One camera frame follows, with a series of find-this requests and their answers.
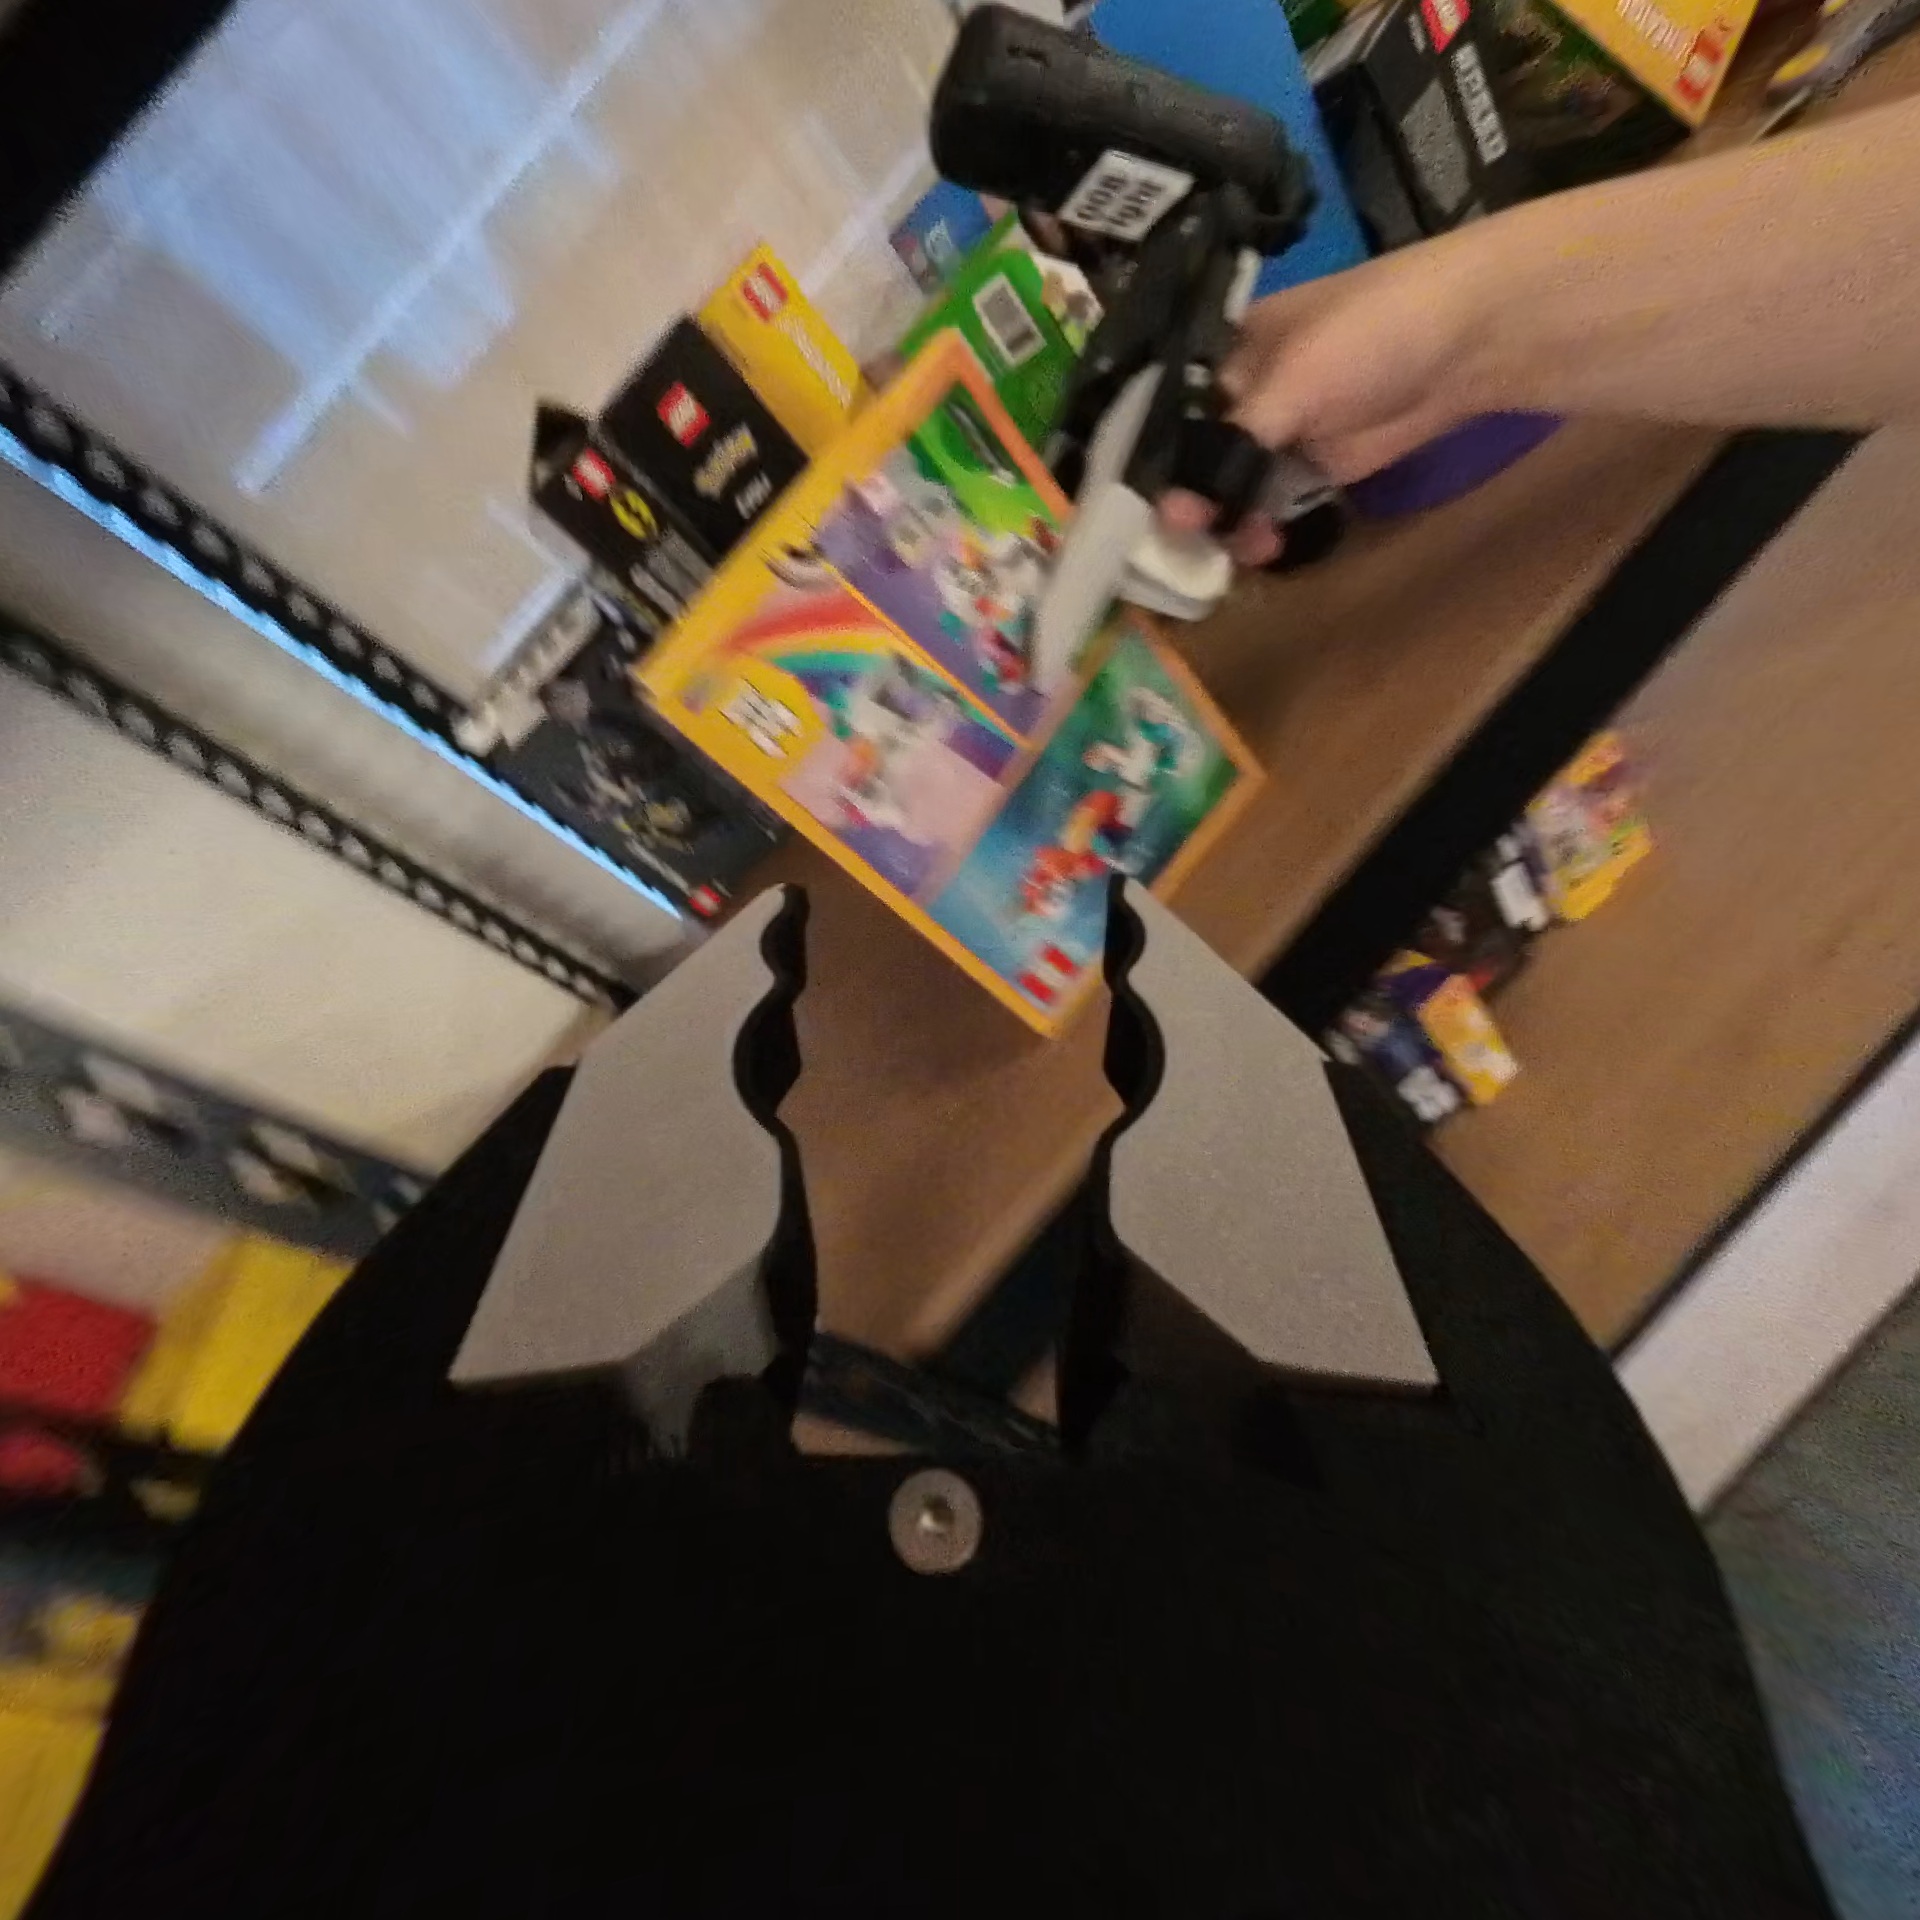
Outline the grey printed box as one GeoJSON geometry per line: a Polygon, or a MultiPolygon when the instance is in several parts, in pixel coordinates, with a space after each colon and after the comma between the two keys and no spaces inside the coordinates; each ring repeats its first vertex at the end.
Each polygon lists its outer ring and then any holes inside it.
{"type": "Polygon", "coordinates": [[[344,1260],[373,1250],[436,1179],[9,1001],[3,1141],[19,1157],[344,1260]]]}

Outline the red and yellow storage bin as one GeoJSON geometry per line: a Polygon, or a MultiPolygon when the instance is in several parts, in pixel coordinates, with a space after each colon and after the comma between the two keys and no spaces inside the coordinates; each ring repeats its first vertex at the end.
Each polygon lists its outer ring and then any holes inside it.
{"type": "Polygon", "coordinates": [[[127,1450],[222,1453],[347,1274],[5,1152],[5,1498],[101,1496],[127,1450]]]}

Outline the person's right forearm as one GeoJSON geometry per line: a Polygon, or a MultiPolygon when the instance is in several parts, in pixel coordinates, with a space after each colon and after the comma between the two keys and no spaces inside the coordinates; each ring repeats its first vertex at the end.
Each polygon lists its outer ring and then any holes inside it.
{"type": "Polygon", "coordinates": [[[1387,365],[1451,417],[1915,424],[1915,99],[1431,245],[1387,365]]]}

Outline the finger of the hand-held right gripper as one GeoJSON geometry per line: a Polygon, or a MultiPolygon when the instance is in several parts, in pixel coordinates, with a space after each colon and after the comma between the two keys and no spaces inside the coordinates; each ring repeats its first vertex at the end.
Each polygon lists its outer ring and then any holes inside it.
{"type": "Polygon", "coordinates": [[[1067,680],[1155,522],[1152,498],[1126,479],[1150,409],[1147,400],[1117,400],[1093,433],[1072,498],[1072,522],[1032,607],[1032,681],[1067,680]]]}

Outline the black metal shelf rack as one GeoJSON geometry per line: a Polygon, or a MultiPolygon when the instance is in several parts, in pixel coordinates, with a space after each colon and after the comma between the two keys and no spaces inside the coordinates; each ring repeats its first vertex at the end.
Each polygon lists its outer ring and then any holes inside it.
{"type": "Polygon", "coordinates": [[[940,5],[5,5],[5,457],[686,922],[647,849],[462,744],[585,595],[528,500],[745,237],[876,321],[940,5]]]}

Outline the black toy box white label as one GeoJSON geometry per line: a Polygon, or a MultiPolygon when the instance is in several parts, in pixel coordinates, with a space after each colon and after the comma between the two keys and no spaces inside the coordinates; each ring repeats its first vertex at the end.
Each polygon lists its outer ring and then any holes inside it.
{"type": "Polygon", "coordinates": [[[1689,139],[1559,5],[1357,5],[1302,69],[1377,255],[1636,175],[1689,139]]]}

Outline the small purple yellow toy box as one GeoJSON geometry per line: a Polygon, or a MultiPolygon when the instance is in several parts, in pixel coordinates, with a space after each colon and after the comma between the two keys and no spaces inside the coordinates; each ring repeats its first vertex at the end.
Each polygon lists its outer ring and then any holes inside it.
{"type": "Polygon", "coordinates": [[[1495,1105],[1519,1076],[1472,980],[1413,948],[1395,951],[1333,1020],[1325,1048],[1423,1132],[1495,1105]]]}
{"type": "Polygon", "coordinates": [[[1619,731],[1597,731],[1484,858],[1502,924],[1536,935],[1597,914],[1653,850],[1619,731]]]}

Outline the large black toy box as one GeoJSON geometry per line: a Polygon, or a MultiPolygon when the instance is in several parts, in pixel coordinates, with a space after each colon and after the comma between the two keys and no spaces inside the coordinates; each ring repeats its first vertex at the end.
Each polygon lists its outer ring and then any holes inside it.
{"type": "Polygon", "coordinates": [[[787,828],[641,700],[633,671],[661,634],[651,610],[571,583],[455,736],[516,797],[710,922],[787,828]]]}

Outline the black toy box bat logo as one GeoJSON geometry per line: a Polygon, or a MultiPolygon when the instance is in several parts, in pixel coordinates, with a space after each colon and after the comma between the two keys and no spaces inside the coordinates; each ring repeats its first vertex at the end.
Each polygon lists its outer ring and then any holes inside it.
{"type": "Polygon", "coordinates": [[[715,569],[709,545],[585,417],[556,400],[534,402],[525,495],[629,603],[663,624],[704,595],[715,569]]]}

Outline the person's right hand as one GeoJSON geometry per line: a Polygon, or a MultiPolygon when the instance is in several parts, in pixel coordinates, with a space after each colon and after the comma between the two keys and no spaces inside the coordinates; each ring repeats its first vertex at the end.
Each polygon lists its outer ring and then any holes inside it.
{"type": "Polygon", "coordinates": [[[1484,413],[1486,311],[1439,250],[1413,250],[1255,303],[1221,371],[1232,421],[1353,482],[1484,413]]]}

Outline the purple tape strip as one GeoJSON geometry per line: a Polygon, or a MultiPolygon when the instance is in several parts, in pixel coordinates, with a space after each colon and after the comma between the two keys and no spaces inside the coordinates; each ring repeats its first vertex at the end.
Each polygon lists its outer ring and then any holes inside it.
{"type": "Polygon", "coordinates": [[[1397,463],[1341,485],[1341,495],[1350,509],[1369,522],[1436,512],[1529,457],[1561,426],[1561,417],[1539,411],[1473,417],[1397,463]]]}

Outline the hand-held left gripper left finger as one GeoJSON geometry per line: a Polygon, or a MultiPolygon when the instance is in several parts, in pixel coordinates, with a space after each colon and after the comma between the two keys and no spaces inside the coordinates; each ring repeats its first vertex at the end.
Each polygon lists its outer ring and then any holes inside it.
{"type": "Polygon", "coordinates": [[[583,1055],[447,1381],[597,1383],[649,1445],[721,1403],[790,1440],[819,1327],[799,1144],[809,898],[734,912],[583,1055]]]}

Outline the orange unicorn print toy box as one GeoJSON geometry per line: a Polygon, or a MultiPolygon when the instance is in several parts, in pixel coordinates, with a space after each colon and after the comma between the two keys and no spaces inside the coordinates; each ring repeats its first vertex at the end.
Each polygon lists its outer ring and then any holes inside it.
{"type": "Polygon", "coordinates": [[[654,719],[1045,1039],[1093,995],[1110,876],[1169,896],[1264,780],[1134,610],[1039,664],[1070,517],[942,332],[633,671],[654,719]]]}

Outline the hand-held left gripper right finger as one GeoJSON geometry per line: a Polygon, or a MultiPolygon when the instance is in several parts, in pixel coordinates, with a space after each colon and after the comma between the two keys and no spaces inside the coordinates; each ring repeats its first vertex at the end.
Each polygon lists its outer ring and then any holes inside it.
{"type": "Polygon", "coordinates": [[[1070,1211],[1065,1447],[1134,1417],[1253,1437],[1288,1393],[1439,1405],[1324,1049],[1126,879],[1101,978],[1120,1109],[1070,1211]]]}

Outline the green toy box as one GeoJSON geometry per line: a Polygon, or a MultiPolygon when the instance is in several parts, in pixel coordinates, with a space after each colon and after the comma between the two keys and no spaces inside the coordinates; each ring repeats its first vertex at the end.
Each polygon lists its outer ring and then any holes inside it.
{"type": "Polygon", "coordinates": [[[1087,274],[1043,251],[1008,211],[966,255],[940,296],[904,329],[908,363],[929,341],[957,332],[982,365],[1001,408],[1032,450],[1045,450],[1087,339],[1103,321],[1087,274]]]}

